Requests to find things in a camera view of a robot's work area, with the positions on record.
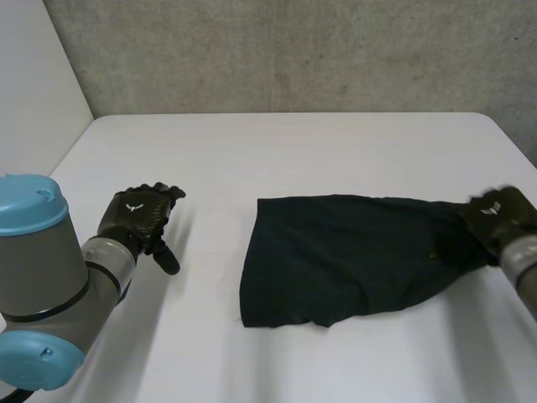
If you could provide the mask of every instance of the robotic hand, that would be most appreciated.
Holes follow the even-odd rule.
[[[537,210],[520,190],[505,187],[474,197],[460,215],[496,258],[520,298],[537,314]]]
[[[80,248],[58,185],[39,175],[0,178],[0,379],[31,391],[66,384],[84,362],[113,308],[125,297],[141,253],[179,272],[162,240],[178,199],[157,183],[117,193]]]

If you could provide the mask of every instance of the light blue joint cap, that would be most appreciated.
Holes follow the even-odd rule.
[[[13,330],[0,334],[0,379],[24,390],[54,390],[84,363],[75,344],[48,333]]]
[[[58,184],[42,175],[0,177],[0,237],[36,233],[69,214]]]

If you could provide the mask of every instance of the white table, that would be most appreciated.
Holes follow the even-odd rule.
[[[242,262],[259,197],[347,193],[464,202],[535,168],[474,113],[115,116],[56,169],[79,240],[112,195],[163,181],[182,270],[141,259],[85,366],[32,402],[535,402],[537,326],[499,270],[394,314],[244,329]]]

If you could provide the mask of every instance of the dark fabric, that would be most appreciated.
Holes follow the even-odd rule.
[[[258,201],[242,273],[246,327],[314,322],[419,304],[494,259],[461,205],[316,196]]]

